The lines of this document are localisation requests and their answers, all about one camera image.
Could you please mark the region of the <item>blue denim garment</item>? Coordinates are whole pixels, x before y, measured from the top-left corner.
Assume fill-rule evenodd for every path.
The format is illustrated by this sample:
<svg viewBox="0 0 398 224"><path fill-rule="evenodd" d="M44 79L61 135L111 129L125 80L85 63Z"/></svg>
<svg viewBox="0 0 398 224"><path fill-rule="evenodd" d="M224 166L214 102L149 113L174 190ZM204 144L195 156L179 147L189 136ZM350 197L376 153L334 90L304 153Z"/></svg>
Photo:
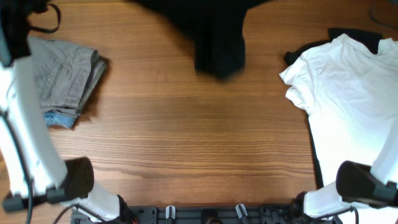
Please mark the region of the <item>blue denim garment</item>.
<svg viewBox="0 0 398 224"><path fill-rule="evenodd" d="M44 121L47 126L60 126L71 129L75 124L76 117L48 111L44 113Z"/></svg>

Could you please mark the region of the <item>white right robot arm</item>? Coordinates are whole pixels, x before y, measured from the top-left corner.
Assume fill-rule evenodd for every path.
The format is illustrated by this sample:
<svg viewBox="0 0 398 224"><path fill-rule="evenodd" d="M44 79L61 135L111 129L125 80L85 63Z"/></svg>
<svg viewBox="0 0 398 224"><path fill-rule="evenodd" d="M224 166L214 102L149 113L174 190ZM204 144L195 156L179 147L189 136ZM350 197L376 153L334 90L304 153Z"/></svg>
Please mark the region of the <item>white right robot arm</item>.
<svg viewBox="0 0 398 224"><path fill-rule="evenodd" d="M345 161L336 180L319 190L302 192L296 201L300 213L314 221L359 208L397 207L397 121L371 166Z"/></svg>

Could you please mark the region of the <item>grey folded shorts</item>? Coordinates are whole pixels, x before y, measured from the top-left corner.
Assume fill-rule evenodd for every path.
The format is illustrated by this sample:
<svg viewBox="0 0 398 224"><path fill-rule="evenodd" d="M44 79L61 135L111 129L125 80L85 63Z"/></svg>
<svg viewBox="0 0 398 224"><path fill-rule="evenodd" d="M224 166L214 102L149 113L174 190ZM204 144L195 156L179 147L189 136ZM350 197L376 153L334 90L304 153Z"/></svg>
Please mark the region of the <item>grey folded shorts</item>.
<svg viewBox="0 0 398 224"><path fill-rule="evenodd" d="M28 37L42 112L79 116L106 70L96 49L63 40Z"/></svg>

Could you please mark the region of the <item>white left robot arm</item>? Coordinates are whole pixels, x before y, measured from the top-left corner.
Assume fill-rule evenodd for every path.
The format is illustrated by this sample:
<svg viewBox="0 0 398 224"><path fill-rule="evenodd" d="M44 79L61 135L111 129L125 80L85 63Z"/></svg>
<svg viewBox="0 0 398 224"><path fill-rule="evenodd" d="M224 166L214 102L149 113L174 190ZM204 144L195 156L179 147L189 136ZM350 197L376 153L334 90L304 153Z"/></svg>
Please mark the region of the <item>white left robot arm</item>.
<svg viewBox="0 0 398 224"><path fill-rule="evenodd" d="M1 152L10 178L2 207L26 211L28 222L35 206L50 203L74 208L95 223L136 223L123 198L95 182L87 157L62 160L50 139L27 41L34 30L29 16L50 6L49 1L1 2Z"/></svg>

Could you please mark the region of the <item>black garment under white shirt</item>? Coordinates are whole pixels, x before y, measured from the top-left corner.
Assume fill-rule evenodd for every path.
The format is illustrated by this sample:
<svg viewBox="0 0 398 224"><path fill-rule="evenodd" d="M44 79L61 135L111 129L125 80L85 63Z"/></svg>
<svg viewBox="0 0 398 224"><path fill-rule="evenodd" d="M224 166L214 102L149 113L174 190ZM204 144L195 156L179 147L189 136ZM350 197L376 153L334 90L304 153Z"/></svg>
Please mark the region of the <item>black garment under white shirt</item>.
<svg viewBox="0 0 398 224"><path fill-rule="evenodd" d="M339 37L342 34L346 34L352 39L362 43L368 50L373 53L378 53L379 41L383 39L382 34L376 32L370 32L360 29L349 29L349 28L329 28L328 29L328 40L319 40L303 45L301 48L294 52L286 52L284 55L284 62L290 66L292 65L306 50L313 47L318 47L323 44L331 42L333 39Z"/></svg>

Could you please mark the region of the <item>black shorts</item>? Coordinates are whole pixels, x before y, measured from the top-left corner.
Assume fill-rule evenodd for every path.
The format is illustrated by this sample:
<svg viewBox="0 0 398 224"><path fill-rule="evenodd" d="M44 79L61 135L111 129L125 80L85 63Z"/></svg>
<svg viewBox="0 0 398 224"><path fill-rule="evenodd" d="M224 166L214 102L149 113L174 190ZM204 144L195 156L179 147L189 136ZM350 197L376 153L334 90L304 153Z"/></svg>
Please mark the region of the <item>black shorts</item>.
<svg viewBox="0 0 398 224"><path fill-rule="evenodd" d="M195 70L225 80L245 66L248 10L267 0L137 0L165 16L195 44Z"/></svg>

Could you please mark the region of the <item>white t-shirt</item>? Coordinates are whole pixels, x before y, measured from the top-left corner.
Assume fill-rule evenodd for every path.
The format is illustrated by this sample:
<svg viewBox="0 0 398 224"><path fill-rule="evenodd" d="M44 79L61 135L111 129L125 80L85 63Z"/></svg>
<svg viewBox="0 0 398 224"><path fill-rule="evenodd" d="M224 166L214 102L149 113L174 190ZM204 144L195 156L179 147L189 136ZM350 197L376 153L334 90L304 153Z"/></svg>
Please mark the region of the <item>white t-shirt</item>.
<svg viewBox="0 0 398 224"><path fill-rule="evenodd" d="M336 189L340 165L376 166L397 181L397 42L382 39L376 53L346 34L312 47L281 74L287 98L308 114L323 187L304 196L303 211L317 218L338 213L343 223L395 223L397 209L344 202ZM382 161L385 146L391 159Z"/></svg>

